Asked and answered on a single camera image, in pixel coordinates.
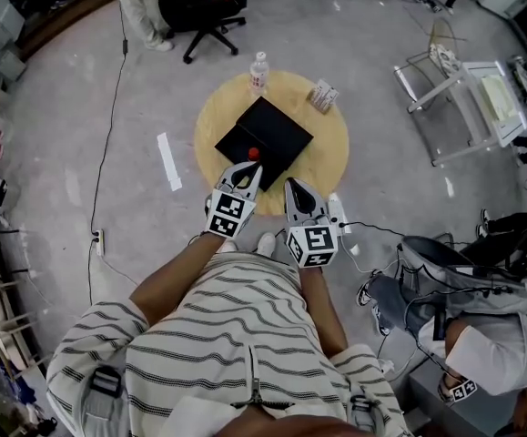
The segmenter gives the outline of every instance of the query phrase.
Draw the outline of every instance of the striped shirt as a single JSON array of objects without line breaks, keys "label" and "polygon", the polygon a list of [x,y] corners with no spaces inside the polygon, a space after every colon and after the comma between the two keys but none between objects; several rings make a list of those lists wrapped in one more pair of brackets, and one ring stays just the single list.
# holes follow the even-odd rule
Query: striped shirt
[{"label": "striped shirt", "polygon": [[[124,385],[111,416],[86,403],[95,370],[108,364]],[[74,435],[96,434],[87,423],[95,415],[118,422],[119,432],[107,435],[142,437],[167,435],[184,397],[240,408],[253,396],[254,378],[259,404],[276,418],[309,413],[354,424],[355,397],[364,396],[380,420],[379,437],[409,435],[372,350],[355,345],[326,358],[297,271],[256,254],[216,255],[177,310],[151,329],[130,300],[97,303],[62,340],[47,385]]]}]

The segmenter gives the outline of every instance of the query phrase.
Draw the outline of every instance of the bottle cap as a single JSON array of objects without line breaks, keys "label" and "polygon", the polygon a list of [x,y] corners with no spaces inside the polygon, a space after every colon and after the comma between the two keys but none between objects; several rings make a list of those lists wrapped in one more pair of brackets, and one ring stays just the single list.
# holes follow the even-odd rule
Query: bottle cap
[{"label": "bottle cap", "polygon": [[251,162],[257,162],[259,160],[259,149],[257,149],[256,147],[251,147],[248,150],[248,159]]}]

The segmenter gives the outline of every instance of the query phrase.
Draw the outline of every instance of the chair base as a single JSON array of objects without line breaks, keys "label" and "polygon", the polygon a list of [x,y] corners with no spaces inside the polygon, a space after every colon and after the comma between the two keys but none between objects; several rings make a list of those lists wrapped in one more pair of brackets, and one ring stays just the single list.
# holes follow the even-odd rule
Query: chair base
[{"label": "chair base", "polygon": [[[190,55],[197,47],[198,43],[202,40],[202,38],[207,34],[210,34],[211,36],[215,37],[221,44],[227,46],[230,49],[231,55],[237,55],[238,48],[236,48],[226,37],[223,36],[223,34],[226,34],[228,32],[226,26],[235,23],[237,23],[238,25],[245,25],[247,23],[247,20],[243,17],[221,19],[220,21],[217,21],[217,23],[212,27],[200,29],[194,36],[194,39],[192,39],[190,46],[188,46],[187,51],[182,57],[184,63],[186,63],[187,65],[192,63],[192,57]],[[174,37],[174,34],[175,31],[170,29],[166,34],[166,39],[171,39],[172,37]]]}]

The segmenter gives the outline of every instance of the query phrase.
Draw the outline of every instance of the round wooden table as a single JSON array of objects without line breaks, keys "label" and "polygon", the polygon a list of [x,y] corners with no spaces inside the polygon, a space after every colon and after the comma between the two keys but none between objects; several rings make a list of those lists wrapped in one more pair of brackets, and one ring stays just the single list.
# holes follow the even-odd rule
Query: round wooden table
[{"label": "round wooden table", "polygon": [[[299,178],[327,198],[338,185],[348,163],[349,143],[346,123],[335,105],[322,115],[307,100],[314,83],[287,71],[269,73],[267,94],[275,107],[313,135],[313,139],[288,170],[263,192],[257,194],[260,215],[283,215],[283,184],[287,177]],[[231,162],[215,149],[215,145],[238,118],[255,101],[248,87],[248,73],[230,79],[207,100],[198,116],[194,150],[198,166],[211,187],[214,187]]]}]

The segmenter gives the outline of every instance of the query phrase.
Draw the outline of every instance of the shoe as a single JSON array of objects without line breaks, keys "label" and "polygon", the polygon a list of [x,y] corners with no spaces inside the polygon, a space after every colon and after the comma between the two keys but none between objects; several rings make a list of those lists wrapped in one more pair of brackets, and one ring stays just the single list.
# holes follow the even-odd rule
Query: shoe
[{"label": "shoe", "polygon": [[146,42],[146,48],[157,50],[158,52],[169,52],[174,48],[169,40],[158,39],[157,42]]},{"label": "shoe", "polygon": [[358,293],[356,294],[356,304],[359,306],[366,306],[370,300],[372,300],[372,297],[369,294],[369,283],[366,282],[360,287],[360,290],[358,290]]},{"label": "shoe", "polygon": [[380,325],[380,309],[378,304],[372,306],[372,317],[374,317],[374,320],[376,321],[376,325],[379,328],[380,335],[382,335],[383,337],[388,337],[390,335],[390,329],[387,329],[386,327],[382,327]]},{"label": "shoe", "polygon": [[490,221],[490,213],[488,212],[488,209],[483,208],[481,210],[481,224],[483,225],[483,229],[488,231],[488,222]]},{"label": "shoe", "polygon": [[275,235],[270,232],[263,233],[259,243],[257,243],[257,253],[271,259],[273,251],[275,251]]},{"label": "shoe", "polygon": [[225,241],[220,249],[217,251],[218,254],[223,252],[235,252],[238,251],[237,245],[233,241]]},{"label": "shoe", "polygon": [[478,238],[485,238],[488,236],[487,230],[483,227],[483,225],[476,225],[475,227],[475,235]]}]

